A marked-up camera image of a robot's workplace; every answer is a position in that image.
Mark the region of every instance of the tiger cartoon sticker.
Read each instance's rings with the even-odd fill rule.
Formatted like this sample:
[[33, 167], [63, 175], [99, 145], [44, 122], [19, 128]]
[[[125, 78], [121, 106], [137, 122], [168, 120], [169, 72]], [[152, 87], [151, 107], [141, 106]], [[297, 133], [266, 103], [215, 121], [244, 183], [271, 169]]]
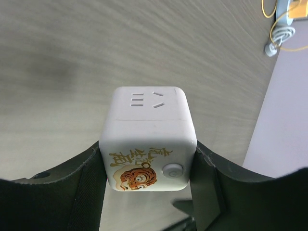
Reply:
[[148, 162], [141, 163], [141, 166], [123, 166], [113, 177], [116, 181], [115, 187], [120, 191], [145, 189], [157, 182], [156, 173]]

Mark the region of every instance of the wooden floor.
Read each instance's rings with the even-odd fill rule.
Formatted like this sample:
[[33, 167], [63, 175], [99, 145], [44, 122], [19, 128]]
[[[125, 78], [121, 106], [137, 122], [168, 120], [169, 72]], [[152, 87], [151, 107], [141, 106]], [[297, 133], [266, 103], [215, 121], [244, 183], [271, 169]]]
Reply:
[[[182, 88], [198, 139], [243, 163], [276, 61], [259, 0], [1, 0], [0, 22], [1, 178], [96, 142], [124, 85]], [[189, 197], [107, 188], [101, 230], [161, 230], [185, 216], [170, 201]]]

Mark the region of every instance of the power adapter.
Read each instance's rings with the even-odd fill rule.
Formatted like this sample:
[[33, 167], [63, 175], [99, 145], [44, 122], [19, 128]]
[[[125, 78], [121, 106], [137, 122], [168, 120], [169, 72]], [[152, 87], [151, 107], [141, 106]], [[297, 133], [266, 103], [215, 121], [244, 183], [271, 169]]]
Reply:
[[197, 147], [185, 93], [178, 87], [116, 89], [99, 147], [117, 191], [185, 188]]

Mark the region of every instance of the white wall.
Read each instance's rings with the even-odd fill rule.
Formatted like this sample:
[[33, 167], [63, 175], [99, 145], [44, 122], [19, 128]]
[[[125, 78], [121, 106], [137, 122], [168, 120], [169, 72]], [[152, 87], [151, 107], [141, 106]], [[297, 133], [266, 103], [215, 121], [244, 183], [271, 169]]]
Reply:
[[[308, 21], [285, 48], [308, 45]], [[278, 177], [308, 167], [308, 50], [280, 51], [244, 167]]]

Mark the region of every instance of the round button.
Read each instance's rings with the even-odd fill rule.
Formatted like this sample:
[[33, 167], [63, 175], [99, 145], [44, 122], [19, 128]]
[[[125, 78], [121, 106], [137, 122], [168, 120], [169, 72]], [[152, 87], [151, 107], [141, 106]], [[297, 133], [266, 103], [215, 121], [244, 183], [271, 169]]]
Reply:
[[168, 164], [164, 166], [163, 174], [167, 178], [178, 178], [183, 175], [183, 167], [179, 164]]

